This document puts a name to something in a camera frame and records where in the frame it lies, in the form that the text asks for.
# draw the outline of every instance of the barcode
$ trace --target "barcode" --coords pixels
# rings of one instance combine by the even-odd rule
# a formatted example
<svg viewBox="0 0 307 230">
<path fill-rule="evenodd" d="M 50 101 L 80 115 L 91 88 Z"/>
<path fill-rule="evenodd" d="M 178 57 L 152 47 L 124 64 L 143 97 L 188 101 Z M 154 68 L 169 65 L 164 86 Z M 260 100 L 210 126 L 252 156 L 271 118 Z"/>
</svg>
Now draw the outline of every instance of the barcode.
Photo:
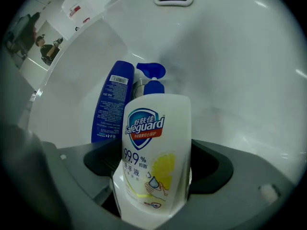
<svg viewBox="0 0 307 230">
<path fill-rule="evenodd" d="M 120 76 L 116 76 L 116 75 L 111 75 L 111 78 L 110 78 L 110 81 L 112 82 L 120 82 L 120 83 L 123 83 L 123 84 L 128 84 L 128 80 L 129 79 L 126 79 L 126 78 L 123 78 L 123 77 L 120 77 Z"/>
</svg>

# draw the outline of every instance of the water droplet graphic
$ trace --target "water droplet graphic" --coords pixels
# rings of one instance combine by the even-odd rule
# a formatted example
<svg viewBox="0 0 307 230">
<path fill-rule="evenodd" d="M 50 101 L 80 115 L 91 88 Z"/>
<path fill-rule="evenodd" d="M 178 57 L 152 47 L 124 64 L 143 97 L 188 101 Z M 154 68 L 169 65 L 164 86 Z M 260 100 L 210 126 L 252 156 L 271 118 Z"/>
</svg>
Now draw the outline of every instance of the water droplet graphic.
<svg viewBox="0 0 307 230">
<path fill-rule="evenodd" d="M 157 180 L 155 179 L 155 177 L 153 177 L 150 182 L 149 182 L 149 185 L 152 187 L 152 188 L 157 188 L 159 186 L 159 183 L 157 182 Z"/>
</svg>

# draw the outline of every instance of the blue pump dispenser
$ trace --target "blue pump dispenser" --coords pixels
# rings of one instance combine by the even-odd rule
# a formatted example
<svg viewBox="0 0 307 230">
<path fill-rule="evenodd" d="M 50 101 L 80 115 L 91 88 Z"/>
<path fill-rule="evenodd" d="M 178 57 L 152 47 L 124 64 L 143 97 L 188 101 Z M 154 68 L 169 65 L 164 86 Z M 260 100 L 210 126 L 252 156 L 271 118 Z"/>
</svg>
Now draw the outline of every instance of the blue pump dispenser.
<svg viewBox="0 0 307 230">
<path fill-rule="evenodd" d="M 144 75 L 151 79 L 151 81 L 144 87 L 144 95 L 164 93 L 164 86 L 157 79 L 162 78 L 166 70 L 164 66 L 158 63 L 138 63 L 137 69 L 141 70 Z"/>
</svg>

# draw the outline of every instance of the sink basin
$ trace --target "sink basin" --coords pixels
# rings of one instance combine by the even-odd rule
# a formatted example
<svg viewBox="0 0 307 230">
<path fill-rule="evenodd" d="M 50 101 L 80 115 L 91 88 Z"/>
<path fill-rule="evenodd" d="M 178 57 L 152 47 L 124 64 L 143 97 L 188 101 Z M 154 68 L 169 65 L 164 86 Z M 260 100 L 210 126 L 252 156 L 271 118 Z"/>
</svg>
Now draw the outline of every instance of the sink basin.
<svg viewBox="0 0 307 230">
<path fill-rule="evenodd" d="M 29 129 L 58 148 L 90 143 L 114 63 L 158 62 L 165 92 L 191 100 L 193 139 L 257 154 L 297 183 L 306 164 L 306 52 L 279 0 L 118 0 L 57 55 Z"/>
</svg>

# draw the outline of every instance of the safeguard hand soap bottle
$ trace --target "safeguard hand soap bottle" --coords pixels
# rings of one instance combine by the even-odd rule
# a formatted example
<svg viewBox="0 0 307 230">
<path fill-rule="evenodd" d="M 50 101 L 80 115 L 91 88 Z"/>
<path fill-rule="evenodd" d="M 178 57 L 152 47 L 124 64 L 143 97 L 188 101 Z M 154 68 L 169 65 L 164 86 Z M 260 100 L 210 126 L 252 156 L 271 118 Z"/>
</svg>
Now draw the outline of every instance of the safeguard hand soap bottle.
<svg viewBox="0 0 307 230">
<path fill-rule="evenodd" d="M 122 160 L 127 199 L 150 214 L 173 214 L 184 205 L 189 187 L 191 106 L 186 96 L 165 94 L 157 81 L 165 68 L 137 65 L 152 79 L 144 96 L 125 107 Z"/>
</svg>

